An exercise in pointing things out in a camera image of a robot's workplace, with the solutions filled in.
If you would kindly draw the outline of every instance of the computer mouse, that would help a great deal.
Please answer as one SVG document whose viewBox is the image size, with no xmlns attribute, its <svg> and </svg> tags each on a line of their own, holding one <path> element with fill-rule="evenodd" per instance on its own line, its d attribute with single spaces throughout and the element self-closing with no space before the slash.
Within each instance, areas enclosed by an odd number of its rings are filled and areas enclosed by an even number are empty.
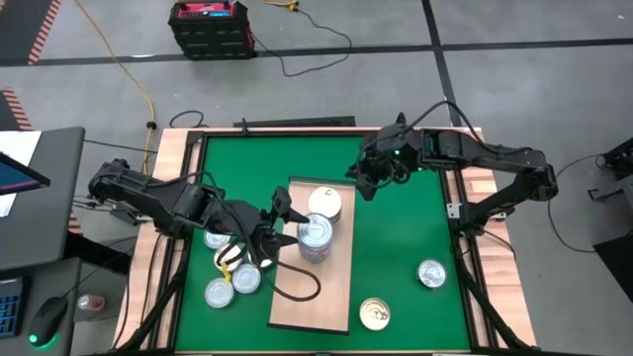
<svg viewBox="0 0 633 356">
<path fill-rule="evenodd" d="M 53 297 L 46 300 L 31 320 L 29 342 L 34 346 L 48 344 L 55 336 L 67 309 L 66 298 Z"/>
</svg>

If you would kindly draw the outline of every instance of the red power station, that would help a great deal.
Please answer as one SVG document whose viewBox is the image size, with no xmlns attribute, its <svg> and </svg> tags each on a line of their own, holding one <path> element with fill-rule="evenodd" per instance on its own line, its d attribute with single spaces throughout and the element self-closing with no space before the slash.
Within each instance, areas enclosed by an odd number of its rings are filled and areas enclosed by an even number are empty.
<svg viewBox="0 0 633 356">
<path fill-rule="evenodd" d="M 172 7 L 169 26 L 190 59 L 249 59 L 255 49 L 247 12 L 237 1 L 182 1 Z"/>
</svg>

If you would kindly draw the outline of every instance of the table leg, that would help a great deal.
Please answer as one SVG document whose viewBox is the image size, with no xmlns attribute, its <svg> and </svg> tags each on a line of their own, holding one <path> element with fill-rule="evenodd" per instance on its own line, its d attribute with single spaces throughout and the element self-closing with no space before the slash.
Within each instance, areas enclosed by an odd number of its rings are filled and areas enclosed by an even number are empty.
<svg viewBox="0 0 633 356">
<path fill-rule="evenodd" d="M 127 275 L 132 258 L 108 246 L 91 241 L 81 235 L 68 232 L 64 258 L 79 257 L 82 261 Z"/>
</svg>

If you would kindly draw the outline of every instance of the green mat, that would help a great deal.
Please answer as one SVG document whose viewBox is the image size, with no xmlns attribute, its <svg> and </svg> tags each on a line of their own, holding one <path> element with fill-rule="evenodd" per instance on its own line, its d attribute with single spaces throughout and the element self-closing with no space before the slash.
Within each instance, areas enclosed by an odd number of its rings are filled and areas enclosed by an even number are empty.
<svg viewBox="0 0 633 356">
<path fill-rule="evenodd" d="M 277 186 L 289 176 L 344 179 L 361 138 L 211 137 L 204 169 L 241 199 L 268 210 Z M 214 252 L 196 231 L 176 338 L 177 351 L 467 350 L 468 336 L 439 176 L 420 172 L 405 185 L 381 190 L 373 202 L 356 194 L 349 335 L 283 330 L 266 326 L 272 290 L 262 283 L 254 295 L 237 295 L 225 309 L 205 302 L 207 284 L 222 274 Z M 436 291 L 419 285 L 417 265 L 440 261 L 446 284 Z M 269 273 L 274 281 L 274 272 Z M 361 303 L 377 297 L 392 317 L 382 331 L 360 322 Z"/>
</svg>

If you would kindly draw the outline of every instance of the keyboard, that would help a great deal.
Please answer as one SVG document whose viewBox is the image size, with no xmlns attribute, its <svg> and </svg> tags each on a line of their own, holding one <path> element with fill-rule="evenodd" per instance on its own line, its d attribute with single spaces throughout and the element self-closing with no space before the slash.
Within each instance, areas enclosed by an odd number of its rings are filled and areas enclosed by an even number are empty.
<svg viewBox="0 0 633 356">
<path fill-rule="evenodd" d="M 20 334 L 24 290 L 23 278 L 0 280 L 0 338 Z"/>
</svg>

